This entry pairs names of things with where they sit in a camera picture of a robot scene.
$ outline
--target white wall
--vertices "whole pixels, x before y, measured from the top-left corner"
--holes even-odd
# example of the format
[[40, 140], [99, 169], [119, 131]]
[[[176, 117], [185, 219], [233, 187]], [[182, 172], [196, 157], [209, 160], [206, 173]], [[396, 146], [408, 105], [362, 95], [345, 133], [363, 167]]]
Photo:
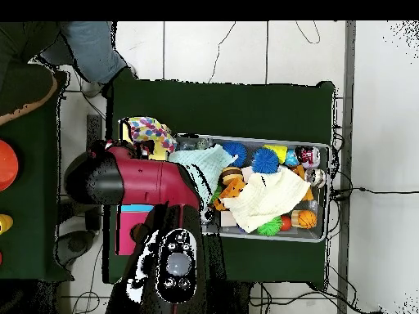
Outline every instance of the white wall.
[[[375, 191], [419, 191], [419, 60], [397, 24], [356, 28], [352, 179]], [[419, 195], [353, 193], [349, 279], [366, 307], [419, 314], [418, 217]]]

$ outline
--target green table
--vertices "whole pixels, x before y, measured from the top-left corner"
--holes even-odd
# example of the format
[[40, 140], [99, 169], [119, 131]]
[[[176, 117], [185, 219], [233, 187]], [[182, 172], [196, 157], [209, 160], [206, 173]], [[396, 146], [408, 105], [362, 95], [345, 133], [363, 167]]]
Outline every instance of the green table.
[[15, 150], [19, 173], [0, 192], [0, 213], [13, 227], [0, 235], [0, 279], [68, 280], [53, 254], [58, 220], [58, 97], [66, 74], [56, 73], [59, 88], [42, 107], [0, 127], [0, 139]]
[[[333, 93], [330, 82], [305, 87], [138, 81], [123, 70], [108, 92], [106, 137], [118, 138], [119, 119], [149, 115], [173, 132], [329, 144]], [[104, 225], [109, 263], [104, 263], [108, 271], [103, 276], [111, 283], [121, 277], [128, 258], [115, 255], [115, 216], [116, 208], [111, 207], [109, 225]], [[228, 280], [312, 282], [323, 287], [324, 241], [223, 238], [223, 252]]]

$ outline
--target gray plastic bin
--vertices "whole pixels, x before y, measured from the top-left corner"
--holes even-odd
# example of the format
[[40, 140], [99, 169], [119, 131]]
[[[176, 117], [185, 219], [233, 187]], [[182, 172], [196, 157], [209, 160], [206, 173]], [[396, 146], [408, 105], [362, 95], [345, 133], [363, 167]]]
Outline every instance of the gray plastic bin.
[[258, 235], [256, 231], [250, 234], [240, 231], [238, 227], [219, 227], [220, 213], [215, 211], [214, 220], [209, 225], [202, 225], [203, 234], [219, 232], [222, 237], [235, 237], [246, 238], [253, 240], [282, 240], [282, 241], [297, 241], [297, 242], [321, 242], [327, 235], [327, 224], [329, 218], [329, 193], [331, 189], [330, 167], [331, 167], [331, 147], [321, 143], [308, 143], [308, 142], [290, 142], [290, 141], [274, 141], [274, 140], [261, 140], [254, 138], [242, 137], [220, 137], [211, 135], [198, 135], [198, 138], [185, 138], [184, 134], [179, 134], [176, 138], [178, 147], [182, 141], [199, 141], [201, 138], [212, 139], [214, 143], [222, 145], [224, 142], [240, 142], [247, 149], [247, 159], [244, 163], [245, 166], [251, 166], [253, 154], [263, 145], [279, 145], [287, 146], [288, 149], [296, 148], [297, 146], [315, 146], [320, 150], [320, 166], [327, 175], [327, 182], [322, 189], [312, 187], [313, 201], [301, 201], [294, 209], [308, 209], [316, 213], [318, 222], [317, 225], [311, 229], [300, 229], [292, 227], [289, 231], [280, 231], [274, 236]]

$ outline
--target red ball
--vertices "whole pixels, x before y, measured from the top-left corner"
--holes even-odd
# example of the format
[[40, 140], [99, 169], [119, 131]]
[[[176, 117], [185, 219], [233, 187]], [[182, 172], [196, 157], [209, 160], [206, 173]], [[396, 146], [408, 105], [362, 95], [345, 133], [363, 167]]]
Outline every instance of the red ball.
[[291, 225], [291, 218], [288, 216], [281, 216], [281, 220], [282, 220], [282, 226], [281, 226], [281, 231], [288, 231], [291, 229], [292, 225]]

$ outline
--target white towel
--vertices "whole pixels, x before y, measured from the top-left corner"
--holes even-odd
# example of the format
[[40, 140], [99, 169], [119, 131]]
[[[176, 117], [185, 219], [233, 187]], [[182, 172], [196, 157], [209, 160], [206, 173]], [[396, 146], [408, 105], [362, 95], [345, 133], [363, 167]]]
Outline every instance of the white towel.
[[309, 187], [310, 183], [284, 168], [279, 173], [253, 173], [238, 197], [223, 198], [222, 201], [237, 224], [249, 233], [290, 212]]

